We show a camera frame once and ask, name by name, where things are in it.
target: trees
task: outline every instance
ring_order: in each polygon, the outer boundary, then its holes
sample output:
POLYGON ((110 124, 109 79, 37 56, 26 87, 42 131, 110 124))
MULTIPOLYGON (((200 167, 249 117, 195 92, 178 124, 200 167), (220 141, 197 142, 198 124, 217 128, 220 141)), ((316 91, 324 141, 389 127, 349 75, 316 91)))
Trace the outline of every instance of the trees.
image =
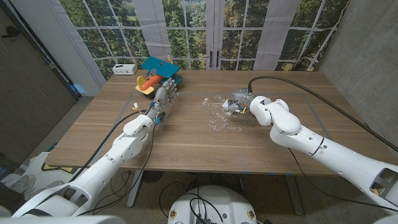
MULTIPOLYGON (((111 57, 112 54, 115 57, 148 57, 149 53, 144 36, 139 28, 140 24, 132 1, 109 1, 111 8, 108 0, 86 0, 88 9, 99 26, 114 26, 116 28, 78 29, 78 33, 93 58, 111 57), (117 27, 118 24, 132 27, 132 29, 121 30, 117 27)), ((326 0, 315 27, 321 29, 333 27, 347 1, 326 0)), ((60 3, 75 27, 95 26, 94 20, 82 0, 60 0, 60 3)), ((224 27, 226 30, 223 30, 222 56, 235 61, 221 61, 221 69, 223 70, 235 70, 237 63, 239 63, 238 70, 253 68, 261 30, 245 29, 242 31, 243 25, 247 28, 263 27, 269 0, 249 0, 246 21, 244 21, 246 3, 247 0, 226 0, 225 2, 224 27)), ((321 0, 301 0, 291 26, 311 28, 314 25, 321 3, 321 0)), ((162 0, 162 4, 174 62, 181 69, 205 69, 205 61, 197 59, 206 56, 206 0, 162 0)), ((299 58, 300 54, 303 52, 303 57, 314 58, 329 33, 329 30, 315 30, 313 32, 302 29, 289 30, 280 59, 299 60, 295 70, 307 69, 305 66, 308 66, 311 61, 299 58)), ((318 55, 318 60, 322 57, 324 50, 318 55)), ((117 58, 116 60, 119 63, 131 62, 131 58, 117 58)), ((103 71, 104 77, 109 76, 109 70, 105 66, 110 65, 111 62, 112 60, 108 59, 103 62, 96 61, 98 67, 103 71)), ((293 67, 292 64, 295 63, 278 63, 276 70, 290 70, 293 67)))

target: wall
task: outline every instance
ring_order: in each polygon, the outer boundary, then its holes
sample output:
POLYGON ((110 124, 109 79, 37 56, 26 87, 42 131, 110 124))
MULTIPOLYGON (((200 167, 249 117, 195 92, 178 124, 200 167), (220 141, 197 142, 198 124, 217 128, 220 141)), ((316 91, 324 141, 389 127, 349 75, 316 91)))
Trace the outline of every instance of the wall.
POLYGON ((398 1, 351 0, 317 67, 370 128, 395 145, 397 53, 398 1))
POLYGON ((58 23, 46 0, 12 1, 52 57, 83 96, 95 96, 100 88, 58 23))

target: gray wall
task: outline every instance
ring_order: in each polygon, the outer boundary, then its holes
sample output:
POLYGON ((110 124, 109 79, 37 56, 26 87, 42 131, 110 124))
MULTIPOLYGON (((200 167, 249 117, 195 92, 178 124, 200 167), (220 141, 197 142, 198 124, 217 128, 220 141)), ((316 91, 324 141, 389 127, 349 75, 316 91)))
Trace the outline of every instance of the gray wall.
POLYGON ((398 145, 398 1, 351 0, 317 70, 398 145))

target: clear plastic wrap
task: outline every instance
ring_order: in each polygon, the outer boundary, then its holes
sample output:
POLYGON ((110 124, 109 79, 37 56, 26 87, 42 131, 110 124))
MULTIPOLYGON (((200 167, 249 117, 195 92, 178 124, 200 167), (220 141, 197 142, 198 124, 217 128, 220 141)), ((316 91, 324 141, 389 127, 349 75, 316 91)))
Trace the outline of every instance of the clear plastic wrap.
POLYGON ((225 95, 215 95, 206 97, 201 107, 207 111, 209 115, 209 127, 215 131, 230 129, 241 132, 246 127, 251 127, 252 116, 249 113, 228 113, 223 112, 223 104, 227 99, 225 95))

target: wooden table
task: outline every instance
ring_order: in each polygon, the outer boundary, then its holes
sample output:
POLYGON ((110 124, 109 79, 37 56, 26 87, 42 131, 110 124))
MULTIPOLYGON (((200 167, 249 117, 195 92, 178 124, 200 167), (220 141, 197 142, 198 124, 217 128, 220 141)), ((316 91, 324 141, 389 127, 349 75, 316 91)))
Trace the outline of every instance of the wooden table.
MULTIPOLYGON (((134 76, 113 75, 45 162, 57 167, 81 167, 112 125, 133 112, 133 103, 137 102, 140 109, 148 109, 150 99, 134 89, 137 76, 145 73, 138 71, 134 76)), ((217 95, 225 99, 229 91, 246 88, 248 81, 259 75, 289 78, 321 94, 361 121, 326 76, 319 72, 182 70, 178 74, 184 78, 178 85, 180 95, 168 110, 166 120, 156 127, 154 147, 146 170, 300 174, 288 149, 270 139, 271 127, 260 126, 250 114, 244 114, 245 119, 242 120, 229 119, 229 125, 240 128, 240 132, 228 128, 215 131, 210 127, 209 111, 202 105, 203 100, 214 99, 217 95)), ((302 124, 316 133, 365 156, 398 164, 383 143, 301 89, 279 80, 257 80, 252 87, 255 93, 272 100, 282 98, 302 124)), ((122 132, 128 121, 116 128, 101 156, 110 149, 113 139, 122 132)), ((150 138, 144 144, 141 155, 123 167, 140 169, 149 154, 149 146, 150 138)), ((334 175, 311 157, 300 152, 295 155, 308 175, 334 175)))

